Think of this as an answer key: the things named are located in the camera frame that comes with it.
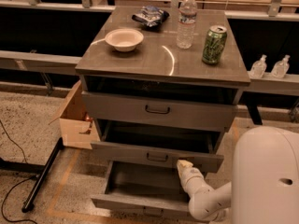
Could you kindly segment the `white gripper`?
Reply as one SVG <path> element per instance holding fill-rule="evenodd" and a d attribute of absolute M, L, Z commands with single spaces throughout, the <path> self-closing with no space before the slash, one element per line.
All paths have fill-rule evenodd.
<path fill-rule="evenodd" d="M 207 190 L 207 184 L 202 173 L 197 168 L 193 168 L 191 162 L 178 160 L 177 168 L 180 184 L 186 193 L 195 194 Z"/>

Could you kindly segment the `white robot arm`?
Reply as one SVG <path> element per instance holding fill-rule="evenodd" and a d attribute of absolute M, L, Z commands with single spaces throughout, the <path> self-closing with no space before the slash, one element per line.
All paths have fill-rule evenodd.
<path fill-rule="evenodd" d="M 188 209 L 200 222 L 299 224 L 299 133 L 261 126 L 237 141 L 232 181 L 213 189 L 189 161 L 177 161 L 189 195 Z"/>

